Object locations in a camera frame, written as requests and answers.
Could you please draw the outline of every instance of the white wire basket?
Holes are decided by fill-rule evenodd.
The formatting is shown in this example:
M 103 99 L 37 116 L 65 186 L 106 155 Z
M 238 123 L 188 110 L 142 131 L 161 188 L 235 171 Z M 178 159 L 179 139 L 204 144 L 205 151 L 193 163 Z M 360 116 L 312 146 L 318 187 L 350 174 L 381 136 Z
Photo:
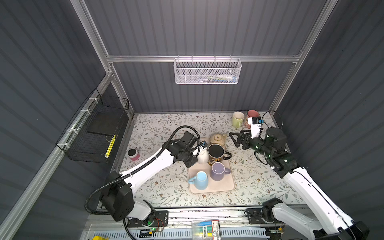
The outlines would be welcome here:
M 239 58 L 175 58 L 177 84 L 237 84 L 241 61 Z

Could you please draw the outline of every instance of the wall panel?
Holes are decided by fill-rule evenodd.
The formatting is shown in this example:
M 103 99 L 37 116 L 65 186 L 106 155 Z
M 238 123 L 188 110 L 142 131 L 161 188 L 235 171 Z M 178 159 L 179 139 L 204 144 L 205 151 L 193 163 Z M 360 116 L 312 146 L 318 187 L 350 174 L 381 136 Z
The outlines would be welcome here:
M 85 2 L 109 55 L 293 55 L 325 0 Z
M 0 1 L 0 62 L 3 222 L 105 71 L 71 3 L 64 0 Z M 104 177 L 109 170 L 85 164 L 82 178 L 92 179 L 92 186 L 84 186 L 82 179 L 67 181 L 82 165 L 72 162 L 69 172 L 59 166 L 14 239 L 44 239 L 48 232 L 55 232 L 49 239 L 78 238 L 86 219 L 82 194 L 99 180 L 91 172 Z
M 114 63 L 135 112 L 266 110 L 292 63 L 243 63 L 238 84 L 175 83 L 172 63 Z
M 278 108 L 300 165 L 368 239 L 384 227 L 383 11 L 383 1 L 339 1 Z

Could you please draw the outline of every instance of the table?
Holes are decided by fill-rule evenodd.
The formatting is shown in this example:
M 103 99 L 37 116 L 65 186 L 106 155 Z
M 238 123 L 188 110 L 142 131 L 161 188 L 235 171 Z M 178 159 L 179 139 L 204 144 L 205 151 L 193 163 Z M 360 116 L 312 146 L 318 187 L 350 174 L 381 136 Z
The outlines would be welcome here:
M 264 119 L 270 127 L 275 126 L 269 114 Z M 194 127 L 200 137 L 245 129 L 232 127 L 232 113 L 138 114 L 128 149 L 137 148 L 140 158 L 131 161 L 126 152 L 120 172 L 154 154 L 170 134 L 182 125 Z M 184 131 L 188 129 L 180 129 L 174 138 L 181 137 Z M 304 204 L 298 193 L 280 179 L 277 173 L 258 162 L 251 149 L 236 148 L 229 136 L 226 146 L 227 151 L 232 153 L 230 163 L 236 183 L 235 190 L 194 195 L 189 192 L 187 168 L 184 163 L 177 162 L 144 183 L 134 198 L 145 199 L 154 207 L 261 205 L 274 197 L 286 204 Z

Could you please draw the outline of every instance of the beige tray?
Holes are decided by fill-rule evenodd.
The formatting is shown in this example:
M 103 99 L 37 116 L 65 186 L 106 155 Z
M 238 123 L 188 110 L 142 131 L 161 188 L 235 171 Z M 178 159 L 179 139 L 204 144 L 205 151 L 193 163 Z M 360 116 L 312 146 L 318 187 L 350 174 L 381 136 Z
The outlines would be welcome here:
M 210 145 L 209 137 L 202 137 L 201 141 L 207 142 L 208 146 Z M 188 168 L 188 179 L 196 176 L 199 171 L 204 171 L 208 175 L 208 187 L 204 190 L 198 190 L 194 184 L 189 185 L 189 190 L 193 194 L 203 194 L 203 193 L 214 193 L 214 192 L 229 192 L 235 189 L 235 179 L 233 177 L 233 172 L 229 160 L 223 160 L 222 164 L 231 170 L 230 174 L 224 175 L 224 178 L 221 181 L 214 181 L 209 175 L 211 171 L 211 166 L 206 164 L 195 163 L 192 167 Z

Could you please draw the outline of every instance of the teapot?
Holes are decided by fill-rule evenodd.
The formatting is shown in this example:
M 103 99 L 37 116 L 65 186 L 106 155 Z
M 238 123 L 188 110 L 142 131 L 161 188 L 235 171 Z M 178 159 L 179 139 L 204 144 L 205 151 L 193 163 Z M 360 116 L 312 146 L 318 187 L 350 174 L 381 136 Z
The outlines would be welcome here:
M 214 135 L 211 136 L 210 138 L 210 143 L 213 144 L 213 143 L 217 143 L 223 147 L 225 147 L 225 139 L 227 138 L 227 135 L 226 134 L 220 134 L 220 133 L 216 133 Z

